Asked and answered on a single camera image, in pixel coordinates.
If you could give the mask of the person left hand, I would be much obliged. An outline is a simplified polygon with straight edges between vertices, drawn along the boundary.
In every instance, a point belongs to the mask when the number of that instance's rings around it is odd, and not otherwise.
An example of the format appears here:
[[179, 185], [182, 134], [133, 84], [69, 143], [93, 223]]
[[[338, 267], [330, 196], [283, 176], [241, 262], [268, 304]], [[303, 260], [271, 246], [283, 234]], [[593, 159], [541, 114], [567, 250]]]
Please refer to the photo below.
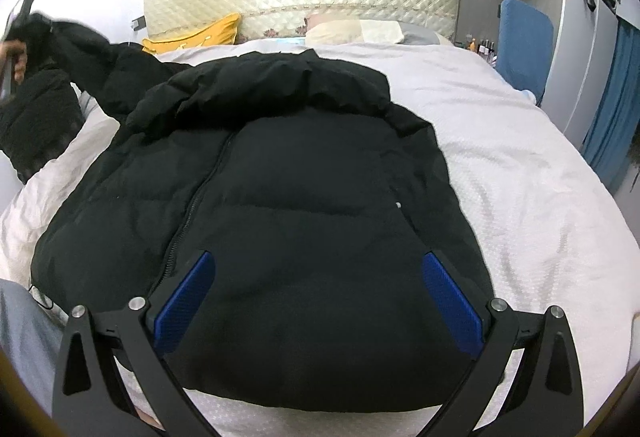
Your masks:
[[0, 52], [1, 76], [10, 74], [17, 85], [24, 80], [27, 65], [27, 47], [23, 41], [3, 41]]

